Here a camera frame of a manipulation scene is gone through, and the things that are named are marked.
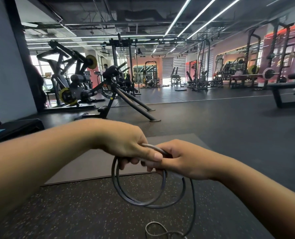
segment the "coiled cable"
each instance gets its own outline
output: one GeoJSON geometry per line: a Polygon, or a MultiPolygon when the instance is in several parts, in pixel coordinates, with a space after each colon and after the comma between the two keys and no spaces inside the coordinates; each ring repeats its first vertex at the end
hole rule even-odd
{"type": "MultiPolygon", "coordinates": [[[[171,154],[167,153],[163,149],[158,148],[158,147],[156,147],[154,145],[142,144],[142,146],[147,147],[147,148],[152,148],[155,151],[160,152],[163,155],[163,157],[172,158],[171,154]]],[[[179,195],[177,200],[169,202],[169,203],[164,204],[164,205],[152,205],[154,202],[156,202],[161,197],[161,195],[162,195],[162,193],[163,193],[163,191],[165,189],[166,171],[163,170],[162,184],[161,184],[161,189],[160,189],[159,193],[153,199],[151,199],[149,201],[141,202],[141,201],[136,200],[135,198],[131,197],[128,193],[126,193],[122,189],[122,187],[120,185],[120,181],[119,181],[119,170],[120,170],[119,169],[119,163],[117,164],[117,168],[115,167],[117,161],[118,161],[118,158],[114,157],[114,160],[113,160],[113,163],[112,163],[112,168],[111,168],[112,183],[113,183],[114,188],[116,189],[117,193],[119,194],[119,196],[121,196],[122,199],[124,199],[129,204],[136,205],[136,206],[142,206],[142,207],[146,207],[146,208],[150,208],[150,209],[164,209],[164,208],[170,207],[172,205],[175,205],[177,202],[179,202],[183,198],[183,196],[185,194],[185,191],[186,191],[186,183],[185,183],[184,177],[182,178],[183,189],[182,189],[182,192],[179,195]]],[[[149,235],[151,237],[160,237],[160,236],[167,235],[167,237],[170,238],[173,234],[177,234],[177,235],[180,235],[182,238],[186,238],[186,236],[191,232],[191,230],[193,228],[193,225],[194,225],[194,222],[195,222],[195,217],[196,217],[196,201],[195,201],[195,190],[194,190],[193,180],[192,179],[189,179],[189,180],[190,180],[190,184],[191,184],[191,187],[192,187],[192,194],[193,194],[193,217],[192,217],[192,221],[191,221],[191,224],[190,224],[189,229],[187,230],[187,232],[182,233],[182,232],[179,232],[179,231],[167,231],[165,226],[163,226],[161,223],[156,222],[156,221],[152,221],[152,222],[148,223],[146,225],[146,227],[145,227],[145,236],[149,235]],[[149,233],[148,227],[151,224],[160,225],[165,232],[161,233],[161,234],[151,234],[151,233],[149,233]]]]}

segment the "gray mat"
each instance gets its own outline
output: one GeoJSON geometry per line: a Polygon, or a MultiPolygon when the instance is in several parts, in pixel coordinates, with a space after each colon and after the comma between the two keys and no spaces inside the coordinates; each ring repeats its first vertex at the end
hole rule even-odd
{"type": "MultiPolygon", "coordinates": [[[[195,134],[147,138],[148,142],[152,145],[157,145],[159,143],[167,142],[173,139],[184,140],[209,149],[209,147],[195,134]]],[[[64,166],[58,173],[56,173],[50,180],[48,180],[45,185],[110,177],[113,158],[114,156],[107,154],[102,150],[89,150],[88,152],[82,154],[82,156],[76,158],[74,161],[64,166]]],[[[120,171],[121,175],[143,173],[147,173],[146,167],[142,167],[140,164],[128,164],[123,171],[120,171]]]]}

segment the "person's right hand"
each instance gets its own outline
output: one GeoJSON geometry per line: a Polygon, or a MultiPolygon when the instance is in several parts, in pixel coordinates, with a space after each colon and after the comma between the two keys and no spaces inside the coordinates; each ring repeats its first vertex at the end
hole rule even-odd
{"type": "Polygon", "coordinates": [[[226,170],[234,159],[189,142],[172,140],[157,147],[172,154],[173,158],[163,158],[156,169],[166,169],[191,179],[212,179],[226,170]]]}

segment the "black metal leg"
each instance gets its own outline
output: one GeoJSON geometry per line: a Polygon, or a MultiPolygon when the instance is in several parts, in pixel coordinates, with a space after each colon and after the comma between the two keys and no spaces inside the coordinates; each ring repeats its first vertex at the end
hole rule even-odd
{"type": "Polygon", "coordinates": [[[122,98],[126,103],[128,103],[132,108],[136,109],[139,113],[141,113],[143,116],[145,116],[147,119],[150,120],[150,122],[159,122],[161,120],[157,120],[156,118],[154,118],[151,114],[149,114],[148,112],[146,112],[145,110],[143,110],[142,108],[140,108],[139,106],[135,105],[128,97],[125,92],[125,94],[123,93],[123,91],[119,88],[113,88],[113,91],[116,92],[118,94],[118,96],[120,98],[122,98]]]}
{"type": "Polygon", "coordinates": [[[274,100],[275,100],[275,102],[277,104],[277,107],[282,108],[282,100],[281,100],[279,90],[278,89],[273,89],[272,93],[273,93],[274,100]]]}
{"type": "Polygon", "coordinates": [[[121,89],[118,89],[118,90],[120,90],[129,99],[135,101],[137,104],[139,104],[140,106],[144,107],[147,111],[149,111],[149,112],[155,111],[154,109],[150,108],[149,106],[147,106],[146,104],[144,104],[142,101],[138,100],[134,96],[132,96],[129,93],[125,92],[124,90],[121,90],[121,89]]]}

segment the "gray wall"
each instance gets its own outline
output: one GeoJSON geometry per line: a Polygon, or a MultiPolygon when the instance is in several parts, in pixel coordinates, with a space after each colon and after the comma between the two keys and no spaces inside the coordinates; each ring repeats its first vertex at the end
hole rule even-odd
{"type": "Polygon", "coordinates": [[[7,122],[36,112],[4,2],[0,0],[0,120],[7,122]]]}

